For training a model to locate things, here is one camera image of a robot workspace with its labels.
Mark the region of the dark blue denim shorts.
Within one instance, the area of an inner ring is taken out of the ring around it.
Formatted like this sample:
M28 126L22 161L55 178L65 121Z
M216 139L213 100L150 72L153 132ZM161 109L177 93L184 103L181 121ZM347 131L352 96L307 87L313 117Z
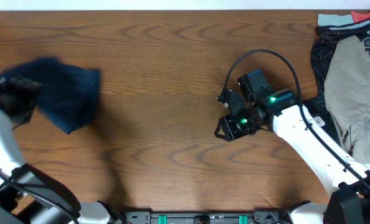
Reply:
M15 78L40 84L35 99L38 109L66 134L88 125L95 118L100 98L99 69L82 68L55 57L44 57L0 74L0 81Z

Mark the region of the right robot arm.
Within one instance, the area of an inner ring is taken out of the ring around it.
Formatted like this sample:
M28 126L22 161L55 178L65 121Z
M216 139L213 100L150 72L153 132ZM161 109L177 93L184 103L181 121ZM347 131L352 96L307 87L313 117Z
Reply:
M294 148L328 193L327 205L302 202L286 211L280 223L370 223L370 165L345 153L292 91L266 88L241 96L225 88L217 99L230 111L219 119L217 138L231 142L257 131L275 133Z

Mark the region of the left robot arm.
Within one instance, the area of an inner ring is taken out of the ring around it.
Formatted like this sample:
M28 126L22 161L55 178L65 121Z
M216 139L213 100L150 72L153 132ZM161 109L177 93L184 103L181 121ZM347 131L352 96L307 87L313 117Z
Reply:
M0 80L0 223L115 223L101 201L79 202L64 185L26 162L14 129L30 121L40 85Z

